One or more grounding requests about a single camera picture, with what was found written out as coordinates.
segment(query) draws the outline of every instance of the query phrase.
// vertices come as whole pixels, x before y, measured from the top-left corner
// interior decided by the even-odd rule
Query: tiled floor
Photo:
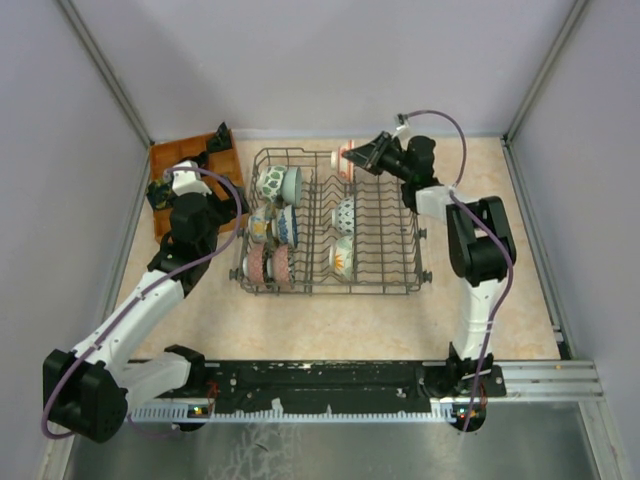
[[[456,138],[437,139],[436,174],[451,183],[460,162]],[[536,269],[497,138],[469,139],[467,171],[460,191],[498,195],[505,203],[518,250],[515,283],[498,314],[492,345],[498,359],[558,358]],[[344,140],[238,141],[245,181],[255,154],[264,147],[300,146],[334,150]],[[151,209],[145,204],[131,250],[119,301],[139,281],[157,251]],[[228,280],[239,242],[214,259],[182,304],[141,344],[149,358],[175,343],[210,359],[443,359],[457,322],[459,279],[449,265],[446,228],[420,220],[429,238],[423,258],[433,284],[408,297],[253,296]],[[226,235],[222,235],[221,244]]]

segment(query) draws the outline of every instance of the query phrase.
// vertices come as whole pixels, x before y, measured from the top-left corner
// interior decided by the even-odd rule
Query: metal wire
[[[353,183],[330,169],[331,152],[301,148],[265,148],[255,157],[248,195],[258,208],[256,183],[270,165],[300,167],[302,202],[296,208],[298,247],[292,287],[254,284],[242,272],[242,260],[255,247],[244,232],[238,267],[233,273],[244,290],[254,294],[408,295],[423,283],[417,217],[402,203],[400,182],[391,176],[356,174]],[[353,278],[346,281],[329,266],[329,250],[341,237],[331,224],[331,211],[342,199],[355,199]]]

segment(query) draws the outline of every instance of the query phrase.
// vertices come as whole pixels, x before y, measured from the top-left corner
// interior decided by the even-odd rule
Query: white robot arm
[[[45,434],[50,434],[46,420],[51,420],[104,442],[143,403],[203,383],[204,356],[185,347],[175,345],[151,361],[129,363],[140,343],[207,270],[210,259],[203,257],[216,250],[220,226],[237,217],[238,205],[243,212],[248,210],[241,194],[234,199],[228,191],[230,198],[221,200],[198,172],[180,170],[196,167],[191,160],[176,165],[170,188],[163,185],[173,206],[171,231],[134,291],[70,352],[54,350],[45,360]]]
[[[457,331],[447,359],[448,387],[440,390],[447,391],[457,382],[473,377],[479,363],[482,373],[491,371],[493,355],[490,344],[485,344],[489,338],[486,333],[491,328],[490,312],[503,291],[508,271],[500,248],[490,238],[476,234],[477,225],[453,197],[481,219],[504,245],[513,263],[515,244],[502,201],[498,197],[471,198],[458,193],[455,185],[440,184],[433,167],[435,141],[425,136],[412,137],[407,116],[399,115],[398,119],[400,125],[393,134],[382,132],[373,141],[343,152],[342,156],[374,175],[389,172],[403,180],[405,206],[447,227],[449,258],[460,277],[462,292]],[[406,148],[401,144],[405,140],[408,140]]]

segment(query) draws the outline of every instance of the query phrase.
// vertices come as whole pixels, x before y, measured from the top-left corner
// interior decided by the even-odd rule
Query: bowl
[[[292,247],[298,246],[298,221],[296,219],[296,208],[287,205],[278,212],[278,216],[271,222],[273,237],[280,243],[286,243]]]
[[[291,167],[287,170],[282,181],[282,198],[289,205],[299,207],[302,202],[302,169]]]
[[[270,202],[275,202],[280,196],[285,173],[287,173],[287,167],[284,165],[272,165],[265,168],[256,182],[258,196]]]
[[[329,266],[346,280],[353,275],[353,235],[340,237],[329,249]]]
[[[353,235],[356,228],[355,216],[355,200],[347,197],[331,211],[331,224],[342,235]]]
[[[264,245],[252,248],[249,254],[242,260],[242,272],[251,283],[262,284],[265,282],[267,250]]]
[[[353,140],[349,140],[346,144],[341,145],[337,152],[331,152],[331,168],[349,183],[354,180],[354,165],[346,158],[342,158],[342,154],[354,147]]]
[[[277,212],[273,204],[269,204],[251,214],[247,228],[254,242],[267,243],[271,220],[277,216]]]
[[[281,245],[268,263],[271,278],[278,285],[292,285],[295,281],[295,264],[291,245]]]

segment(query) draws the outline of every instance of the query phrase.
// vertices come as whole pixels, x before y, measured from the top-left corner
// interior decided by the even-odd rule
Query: wooden tray
[[[207,133],[196,137],[184,138],[174,142],[153,145],[149,149],[149,161],[151,162],[151,180],[157,180],[162,177],[165,169],[179,163],[183,158],[199,155],[207,149],[207,140],[213,137],[215,133]],[[234,185],[244,187],[242,178],[242,170],[240,169],[240,160],[238,159],[238,151],[236,150],[236,142],[233,133],[229,131],[231,136],[230,150],[216,152],[209,155],[209,169],[220,175],[226,175]],[[211,177],[203,176],[204,182],[220,197],[222,200],[229,198],[218,182]],[[160,243],[165,233],[170,230],[169,215],[171,209],[153,212],[153,229],[156,241]],[[246,224],[247,215],[244,215],[242,224]],[[228,232],[233,230],[232,220],[226,225],[220,227],[220,232]]]

